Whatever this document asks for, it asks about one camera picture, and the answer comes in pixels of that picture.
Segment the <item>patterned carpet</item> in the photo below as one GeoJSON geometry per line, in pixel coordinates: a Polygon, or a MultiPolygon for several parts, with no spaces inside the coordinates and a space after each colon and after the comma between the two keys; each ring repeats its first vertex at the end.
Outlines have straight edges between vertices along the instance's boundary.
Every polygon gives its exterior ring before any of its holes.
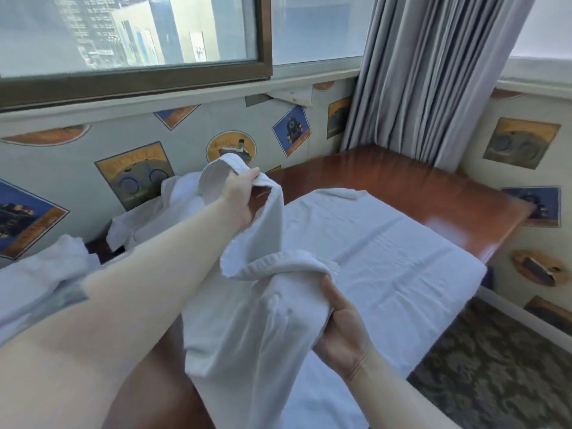
{"type": "Polygon", "coordinates": [[[408,380],[463,429],[572,428],[572,355],[476,298],[408,380]]]}

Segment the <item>white bed sheet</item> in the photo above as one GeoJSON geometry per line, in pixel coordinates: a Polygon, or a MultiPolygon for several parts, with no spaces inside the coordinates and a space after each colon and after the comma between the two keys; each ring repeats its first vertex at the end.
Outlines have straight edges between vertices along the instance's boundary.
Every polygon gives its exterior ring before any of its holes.
{"type": "MultiPolygon", "coordinates": [[[[284,248],[307,249],[339,264],[337,286],[357,306],[376,348],[405,378],[475,294],[486,267],[366,192],[359,202],[345,203],[338,217],[333,206],[339,199],[328,192],[318,190],[285,207],[284,248]],[[328,244],[315,243],[316,228],[328,244]]],[[[339,376],[311,352],[281,426],[366,429],[368,424],[339,376]]]]}

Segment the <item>gray curtain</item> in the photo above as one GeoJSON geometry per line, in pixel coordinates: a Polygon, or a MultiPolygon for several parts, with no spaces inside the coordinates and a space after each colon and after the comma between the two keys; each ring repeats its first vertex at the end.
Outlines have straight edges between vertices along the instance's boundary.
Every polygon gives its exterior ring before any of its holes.
{"type": "Polygon", "coordinates": [[[376,0],[341,150],[454,171],[535,0],[376,0]]]}

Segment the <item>hand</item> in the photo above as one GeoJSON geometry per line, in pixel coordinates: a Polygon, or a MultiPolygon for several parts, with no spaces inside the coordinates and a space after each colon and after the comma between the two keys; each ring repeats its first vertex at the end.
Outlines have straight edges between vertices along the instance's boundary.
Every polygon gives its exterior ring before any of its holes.
{"type": "Polygon", "coordinates": [[[246,227],[252,222],[254,214],[264,205],[268,197],[269,189],[252,186],[252,181],[259,174],[258,167],[241,174],[231,170],[224,183],[221,198],[228,203],[231,213],[239,220],[239,228],[246,227]]]}
{"type": "Polygon", "coordinates": [[[333,307],[324,335],[314,346],[320,360],[349,382],[359,371],[361,363],[375,347],[358,309],[325,276],[321,283],[324,296],[333,307]]]}

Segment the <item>wooden bed frame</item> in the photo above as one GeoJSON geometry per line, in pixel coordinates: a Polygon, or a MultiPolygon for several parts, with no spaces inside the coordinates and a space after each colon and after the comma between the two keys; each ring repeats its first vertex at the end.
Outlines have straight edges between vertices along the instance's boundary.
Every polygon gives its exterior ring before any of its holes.
{"type": "MultiPolygon", "coordinates": [[[[488,263],[530,215],[529,203],[377,146],[363,146],[268,174],[286,203],[318,188],[369,194],[488,263]]],[[[213,429],[184,372],[180,318],[141,361],[115,399],[105,429],[213,429]]]]}

